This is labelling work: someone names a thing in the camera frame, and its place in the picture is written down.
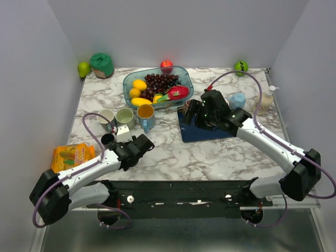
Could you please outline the light blue faceted mug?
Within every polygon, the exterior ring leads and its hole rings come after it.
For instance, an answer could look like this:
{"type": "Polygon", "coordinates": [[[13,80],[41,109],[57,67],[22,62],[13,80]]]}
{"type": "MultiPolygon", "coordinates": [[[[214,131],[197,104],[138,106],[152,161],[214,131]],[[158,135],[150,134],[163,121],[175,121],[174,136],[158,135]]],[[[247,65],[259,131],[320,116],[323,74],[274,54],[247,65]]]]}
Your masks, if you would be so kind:
{"type": "Polygon", "coordinates": [[[243,93],[238,92],[227,98],[230,109],[243,108],[246,103],[246,97],[243,93]]]}

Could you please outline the butterfly blue mug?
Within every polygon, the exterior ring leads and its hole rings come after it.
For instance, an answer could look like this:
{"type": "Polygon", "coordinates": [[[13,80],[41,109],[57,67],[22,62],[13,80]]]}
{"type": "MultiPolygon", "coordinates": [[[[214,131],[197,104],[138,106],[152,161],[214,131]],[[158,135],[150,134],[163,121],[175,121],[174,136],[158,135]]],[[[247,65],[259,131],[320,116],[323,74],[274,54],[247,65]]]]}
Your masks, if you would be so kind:
{"type": "Polygon", "coordinates": [[[155,110],[153,106],[151,104],[140,105],[136,113],[141,128],[148,134],[155,127],[155,110]]]}

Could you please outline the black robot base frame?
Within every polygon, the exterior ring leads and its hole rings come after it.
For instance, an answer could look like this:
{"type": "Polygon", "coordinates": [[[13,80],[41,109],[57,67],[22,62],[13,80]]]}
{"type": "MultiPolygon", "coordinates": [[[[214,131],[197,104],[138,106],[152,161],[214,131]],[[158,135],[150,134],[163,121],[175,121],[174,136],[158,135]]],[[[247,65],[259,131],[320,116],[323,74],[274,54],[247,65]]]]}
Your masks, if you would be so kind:
{"type": "Polygon", "coordinates": [[[112,190],[105,205],[120,206],[132,220],[240,218],[242,207],[272,206],[247,192],[249,181],[103,181],[112,190]]]}

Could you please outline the dark grey blue mug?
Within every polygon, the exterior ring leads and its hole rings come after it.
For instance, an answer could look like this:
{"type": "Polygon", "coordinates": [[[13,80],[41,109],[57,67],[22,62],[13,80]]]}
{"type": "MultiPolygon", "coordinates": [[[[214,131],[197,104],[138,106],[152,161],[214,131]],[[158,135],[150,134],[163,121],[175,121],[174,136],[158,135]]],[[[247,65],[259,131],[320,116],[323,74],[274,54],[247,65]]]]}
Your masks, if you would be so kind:
{"type": "Polygon", "coordinates": [[[98,112],[96,118],[107,132],[113,133],[117,129],[117,121],[112,110],[102,109],[98,112]]]}

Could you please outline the brown striped mug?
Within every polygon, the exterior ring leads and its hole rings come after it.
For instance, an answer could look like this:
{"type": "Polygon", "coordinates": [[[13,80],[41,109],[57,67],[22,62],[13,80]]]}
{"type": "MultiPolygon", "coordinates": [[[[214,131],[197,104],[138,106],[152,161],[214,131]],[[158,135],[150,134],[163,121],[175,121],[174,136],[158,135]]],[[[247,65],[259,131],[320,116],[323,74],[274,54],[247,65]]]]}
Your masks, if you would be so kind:
{"type": "Polygon", "coordinates": [[[183,116],[186,116],[189,112],[189,108],[190,108],[190,104],[191,104],[191,100],[187,100],[184,105],[183,105],[183,110],[182,110],[182,114],[183,116]]]}

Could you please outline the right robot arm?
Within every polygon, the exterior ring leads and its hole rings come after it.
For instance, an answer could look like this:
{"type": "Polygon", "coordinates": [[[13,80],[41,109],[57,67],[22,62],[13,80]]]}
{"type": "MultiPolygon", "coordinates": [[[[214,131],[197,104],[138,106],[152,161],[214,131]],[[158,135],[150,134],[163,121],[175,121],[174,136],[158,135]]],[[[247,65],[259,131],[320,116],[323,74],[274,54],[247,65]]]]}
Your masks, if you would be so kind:
{"type": "Polygon", "coordinates": [[[230,109],[217,90],[205,92],[200,101],[191,100],[183,122],[238,137],[282,168],[283,173],[279,175],[257,177],[245,185],[241,197],[246,205],[255,205],[261,198],[274,195],[287,195],[295,201],[303,201],[321,178],[321,172],[315,166],[321,163],[319,152],[314,149],[305,151],[266,129],[258,129],[250,113],[242,108],[230,109]]]}

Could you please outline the light green mug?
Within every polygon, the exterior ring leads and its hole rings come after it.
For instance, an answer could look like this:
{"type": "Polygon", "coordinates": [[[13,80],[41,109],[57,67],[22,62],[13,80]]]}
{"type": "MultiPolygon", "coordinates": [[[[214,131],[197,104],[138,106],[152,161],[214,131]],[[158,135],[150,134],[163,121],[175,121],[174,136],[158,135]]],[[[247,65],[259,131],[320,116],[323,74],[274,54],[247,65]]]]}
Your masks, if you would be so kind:
{"type": "Polygon", "coordinates": [[[134,112],[130,108],[119,109],[115,118],[119,126],[126,125],[130,130],[135,126],[134,112]]]}

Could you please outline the small navy mug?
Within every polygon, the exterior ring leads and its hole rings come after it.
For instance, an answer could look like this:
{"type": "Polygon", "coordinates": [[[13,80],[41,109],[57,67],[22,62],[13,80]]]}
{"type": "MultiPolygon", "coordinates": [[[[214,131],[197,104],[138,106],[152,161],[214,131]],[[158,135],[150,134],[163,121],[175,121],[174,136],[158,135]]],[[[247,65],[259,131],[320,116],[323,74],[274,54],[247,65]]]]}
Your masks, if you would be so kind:
{"type": "Polygon", "coordinates": [[[101,143],[106,148],[116,141],[115,136],[112,133],[106,133],[101,137],[101,143]]]}

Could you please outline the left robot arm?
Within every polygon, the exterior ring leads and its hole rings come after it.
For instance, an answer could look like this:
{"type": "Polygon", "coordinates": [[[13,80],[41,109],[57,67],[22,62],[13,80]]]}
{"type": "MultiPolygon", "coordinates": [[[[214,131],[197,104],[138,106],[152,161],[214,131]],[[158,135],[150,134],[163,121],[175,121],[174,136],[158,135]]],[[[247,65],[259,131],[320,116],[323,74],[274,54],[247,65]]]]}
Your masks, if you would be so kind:
{"type": "Polygon", "coordinates": [[[29,195],[35,207],[33,224],[43,228],[62,219],[69,210],[85,205],[113,206],[117,198],[112,186],[91,182],[108,173],[127,171],[153,148],[154,143],[142,134],[127,143],[113,142],[100,156],[72,169],[44,171],[29,195]]]}

